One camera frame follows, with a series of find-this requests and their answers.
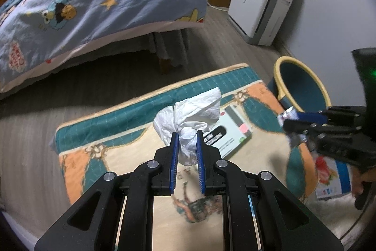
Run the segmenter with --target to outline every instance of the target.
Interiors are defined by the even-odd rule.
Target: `crumpled white cloth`
[[[166,146],[170,145],[173,132],[179,134],[179,163],[186,166],[197,163],[197,130],[209,132],[215,126],[219,119],[220,103],[221,91],[215,88],[157,113],[153,126]]]

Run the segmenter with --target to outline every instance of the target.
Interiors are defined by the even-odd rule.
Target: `metal screw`
[[[147,166],[148,166],[149,168],[156,168],[156,167],[159,166],[159,163],[158,163],[158,161],[151,160],[151,161],[147,162]]]
[[[218,160],[216,162],[218,167],[226,167],[227,166],[227,161],[226,160]]]
[[[105,181],[111,181],[115,178],[115,174],[113,172],[106,172],[103,176],[103,179],[105,179]]]
[[[261,179],[264,180],[270,180],[271,179],[271,173],[267,171],[263,171],[260,175]]]

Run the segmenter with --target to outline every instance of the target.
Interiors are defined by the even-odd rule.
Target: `wooden floor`
[[[0,101],[1,197],[8,213],[40,237],[68,208],[49,144],[56,128],[162,86],[232,64],[248,63],[265,82],[279,54],[246,44],[226,19],[208,8],[203,29],[190,31],[189,65],[168,75],[148,52],[103,57],[65,69]]]

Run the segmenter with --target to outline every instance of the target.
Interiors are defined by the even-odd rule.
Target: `mat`
[[[61,125],[56,147],[70,202],[106,171],[121,175],[152,159],[165,146],[152,124],[158,111],[215,87],[222,93],[221,109],[233,105],[253,129],[229,160],[244,171],[272,172],[304,200],[318,182],[311,155],[304,144],[290,149],[277,122],[283,108],[250,67],[238,64]],[[174,196],[154,200],[154,250],[222,250],[221,213],[221,197],[201,195],[197,166],[178,165]]]

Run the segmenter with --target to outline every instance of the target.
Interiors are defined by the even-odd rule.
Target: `triangular cutout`
[[[275,191],[274,196],[276,197],[279,210],[282,214],[283,221],[285,222],[287,229],[294,230],[309,222],[309,218],[306,216],[306,214],[304,214],[300,208],[283,196],[280,191]]]
[[[82,231],[89,230],[100,195],[100,191],[95,192],[89,200],[87,200],[80,209],[69,218],[68,224]]]

